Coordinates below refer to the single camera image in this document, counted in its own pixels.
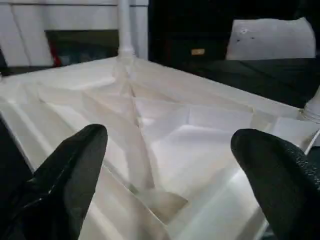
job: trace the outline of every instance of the white tray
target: white tray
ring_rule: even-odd
[[[255,128],[308,151],[319,125],[298,120],[297,108],[154,63],[136,59],[130,71],[110,58],[0,83],[1,114],[33,170],[84,126],[106,126],[80,238],[259,239],[267,222],[232,135]]]

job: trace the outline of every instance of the white frame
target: white frame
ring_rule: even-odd
[[[131,3],[132,45],[136,55],[147,60],[149,1]],[[45,30],[119,29],[117,4],[117,0],[0,0],[0,47],[7,65],[51,66]]]

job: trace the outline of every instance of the vertical white rod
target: vertical white rod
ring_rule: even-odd
[[[304,106],[302,116],[320,124],[320,87],[316,91],[314,97]]]
[[[118,29],[119,57],[121,59],[132,59],[135,51],[132,45],[129,0],[118,0]]]

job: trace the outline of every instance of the black surface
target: black surface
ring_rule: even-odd
[[[23,155],[0,118],[0,206],[17,186],[31,177]]]
[[[77,240],[107,140],[107,130],[99,124],[64,140],[0,206],[0,239]]]
[[[320,239],[320,168],[294,144],[238,130],[231,150],[279,240]]]
[[[303,108],[320,85],[320,59],[213,61],[188,72],[268,99]]]

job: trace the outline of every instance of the white panel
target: white panel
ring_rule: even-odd
[[[9,67],[29,65],[10,5],[0,5],[0,47]]]
[[[57,5],[117,5],[117,0],[0,0],[9,4],[57,4]],[[149,0],[131,0],[133,6],[147,6]]]
[[[116,6],[34,6],[42,12],[46,30],[117,29]]]
[[[53,60],[44,32],[46,12],[42,11],[40,6],[33,5],[17,5],[12,8],[30,59],[30,65],[51,66]]]

